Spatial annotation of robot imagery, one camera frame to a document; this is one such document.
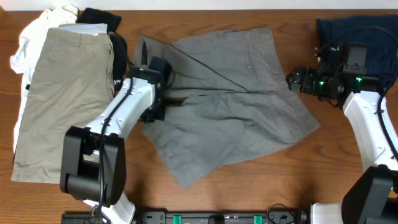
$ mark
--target brown table top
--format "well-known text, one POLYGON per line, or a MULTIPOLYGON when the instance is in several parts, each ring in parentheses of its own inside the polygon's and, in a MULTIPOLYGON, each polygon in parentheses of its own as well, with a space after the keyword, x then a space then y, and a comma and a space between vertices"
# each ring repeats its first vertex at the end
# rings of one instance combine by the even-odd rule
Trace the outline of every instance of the brown table top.
MULTIPOLYGON (((133 55, 140 35, 172 42, 213 30, 270 27, 284 72, 299 65, 316 67, 316 18, 393 14, 398 11, 113 11, 122 22, 118 32, 133 55)), ((10 68, 18 36, 40 12, 6 12, 0 16, 0 222, 59 223, 65 211, 87 211, 88 206, 63 194, 57 184, 11 182, 12 130, 21 100, 21 78, 10 68)), ((125 193, 138 207, 175 210, 266 210, 273 203, 288 207, 310 202, 341 201, 362 174, 353 130, 341 110, 316 97, 299 94, 321 123, 300 143, 278 153, 223 166, 188 189, 173 179, 139 130, 126 143, 125 193)), ((398 90, 387 96, 389 114, 398 125, 398 90)))

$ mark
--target khaki shorts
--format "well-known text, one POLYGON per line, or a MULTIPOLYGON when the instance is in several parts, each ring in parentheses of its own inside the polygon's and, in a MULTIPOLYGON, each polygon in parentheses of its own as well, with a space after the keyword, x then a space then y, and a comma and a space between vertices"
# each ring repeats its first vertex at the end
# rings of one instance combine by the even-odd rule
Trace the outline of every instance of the khaki shorts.
POLYGON ((59 183, 63 137, 112 101, 112 71, 108 35, 49 29, 22 117, 12 180, 59 183))

